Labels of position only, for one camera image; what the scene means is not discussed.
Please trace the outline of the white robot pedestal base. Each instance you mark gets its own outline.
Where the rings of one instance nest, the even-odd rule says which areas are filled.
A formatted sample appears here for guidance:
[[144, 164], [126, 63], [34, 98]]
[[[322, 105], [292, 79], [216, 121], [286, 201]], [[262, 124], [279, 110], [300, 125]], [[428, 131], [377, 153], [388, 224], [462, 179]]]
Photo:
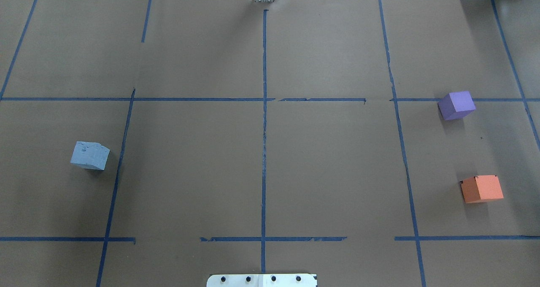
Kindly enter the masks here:
[[318, 278], [310, 273], [211, 275], [207, 287], [316, 287]]

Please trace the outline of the light blue foam block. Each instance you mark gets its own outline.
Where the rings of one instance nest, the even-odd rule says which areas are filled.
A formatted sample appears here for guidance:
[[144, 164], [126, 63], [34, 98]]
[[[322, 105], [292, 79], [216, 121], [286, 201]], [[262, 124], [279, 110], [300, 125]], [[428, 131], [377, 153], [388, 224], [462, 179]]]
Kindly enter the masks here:
[[70, 163], [80, 168], [104, 171], [110, 149], [97, 142], [77, 141]]

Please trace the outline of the purple foam block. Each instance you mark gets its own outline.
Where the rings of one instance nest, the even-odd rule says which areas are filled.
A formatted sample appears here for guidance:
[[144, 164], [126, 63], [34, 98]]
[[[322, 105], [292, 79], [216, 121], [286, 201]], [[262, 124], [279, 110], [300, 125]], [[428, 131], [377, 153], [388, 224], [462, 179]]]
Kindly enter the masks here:
[[476, 110], [469, 91], [450, 92], [437, 105], [444, 120], [462, 119]]

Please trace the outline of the orange foam block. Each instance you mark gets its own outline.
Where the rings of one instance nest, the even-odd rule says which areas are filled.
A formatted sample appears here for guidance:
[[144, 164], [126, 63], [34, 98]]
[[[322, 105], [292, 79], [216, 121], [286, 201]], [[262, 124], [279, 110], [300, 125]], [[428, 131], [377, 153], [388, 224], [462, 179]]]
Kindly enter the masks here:
[[505, 198], [497, 175], [479, 175], [460, 181], [465, 203], [486, 203]]

